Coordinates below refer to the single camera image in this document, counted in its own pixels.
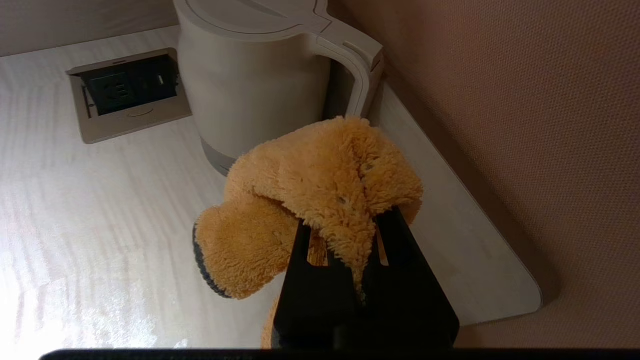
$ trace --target electric kettle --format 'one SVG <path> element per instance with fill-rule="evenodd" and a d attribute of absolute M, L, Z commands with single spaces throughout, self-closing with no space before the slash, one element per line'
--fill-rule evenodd
<path fill-rule="evenodd" d="M 353 75 L 346 115 L 365 116 L 382 46 L 326 0 L 174 0 L 178 64 L 202 147 L 222 174 L 256 145 L 322 120 L 331 59 Z"/>

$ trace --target power outlet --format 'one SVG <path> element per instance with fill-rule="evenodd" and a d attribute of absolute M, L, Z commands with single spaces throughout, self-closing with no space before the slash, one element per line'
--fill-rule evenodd
<path fill-rule="evenodd" d="M 106 115 L 177 95 L 177 64 L 168 56 L 118 61 L 80 73 L 99 115 Z"/>
<path fill-rule="evenodd" d="M 92 79 L 88 84 L 92 89 L 95 104 L 106 109 L 124 109 L 137 102 L 135 93 L 124 72 Z"/>

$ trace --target gray trim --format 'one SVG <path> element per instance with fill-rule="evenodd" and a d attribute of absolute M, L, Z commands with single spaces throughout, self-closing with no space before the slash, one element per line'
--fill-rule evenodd
<path fill-rule="evenodd" d="M 200 138 L 200 142 L 202 142 L 202 150 L 204 150 L 204 154 L 207 156 L 209 163 L 211 163 L 219 173 L 227 176 L 229 174 L 229 169 L 234 165 L 236 159 L 220 154 L 218 151 L 213 149 L 211 145 L 204 141 L 203 138 Z"/>

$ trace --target fabric wall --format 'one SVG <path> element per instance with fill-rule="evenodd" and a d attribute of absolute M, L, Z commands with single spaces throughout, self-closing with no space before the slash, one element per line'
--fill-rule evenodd
<path fill-rule="evenodd" d="M 338 1 L 559 274 L 457 346 L 640 347 L 640 2 Z"/>
<path fill-rule="evenodd" d="M 177 24 L 171 0 L 0 0 L 0 56 Z"/>

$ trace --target white desk surface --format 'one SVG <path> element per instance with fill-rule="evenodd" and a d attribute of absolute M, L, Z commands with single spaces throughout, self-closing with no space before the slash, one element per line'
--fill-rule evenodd
<path fill-rule="evenodd" d="M 0 58 L 0 348 L 258 347 L 282 276 L 243 301 L 211 291 L 194 219 L 225 178 L 193 119 L 94 145 L 80 139 L 65 71 L 166 47 L 178 27 Z M 415 237 L 462 324 L 530 313 L 527 270 L 385 87 L 372 118 L 427 190 Z"/>

